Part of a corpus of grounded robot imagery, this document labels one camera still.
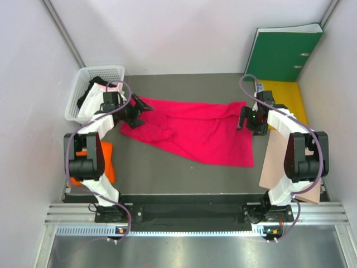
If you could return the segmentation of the pink t shirt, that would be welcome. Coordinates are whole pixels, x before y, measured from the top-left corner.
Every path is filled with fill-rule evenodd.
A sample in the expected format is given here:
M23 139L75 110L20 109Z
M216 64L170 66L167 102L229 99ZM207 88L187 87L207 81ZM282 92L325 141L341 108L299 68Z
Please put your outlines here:
M131 129L127 123L120 132L134 140L172 154L208 165L252 168L253 135L238 130L245 101L228 104L175 102L145 98L154 110L144 112L144 125Z

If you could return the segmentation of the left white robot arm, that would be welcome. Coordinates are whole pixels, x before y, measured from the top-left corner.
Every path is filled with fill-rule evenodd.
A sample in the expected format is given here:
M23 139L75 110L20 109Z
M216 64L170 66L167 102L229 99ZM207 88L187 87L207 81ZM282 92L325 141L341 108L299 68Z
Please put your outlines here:
M64 165L69 179L84 185L96 195L99 206L108 207L107 215L114 221L125 218L127 209L119 203L120 192L105 174L105 158L101 140L118 122L131 129L145 124L140 119L144 112L154 110L139 96L129 94L129 99L117 92L104 92L103 101L92 119L77 132L64 136Z

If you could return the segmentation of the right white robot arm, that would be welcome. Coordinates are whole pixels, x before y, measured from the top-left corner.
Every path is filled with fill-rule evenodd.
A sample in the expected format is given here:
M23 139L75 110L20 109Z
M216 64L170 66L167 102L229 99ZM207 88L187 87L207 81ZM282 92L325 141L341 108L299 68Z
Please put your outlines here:
M289 205L294 195L329 172L328 135L300 122L285 105L275 102L271 91L255 93L253 99L254 107L241 108L237 130L246 128L264 136L271 126L287 141L284 175L265 193L260 207L261 216L273 221L280 215L280 207Z

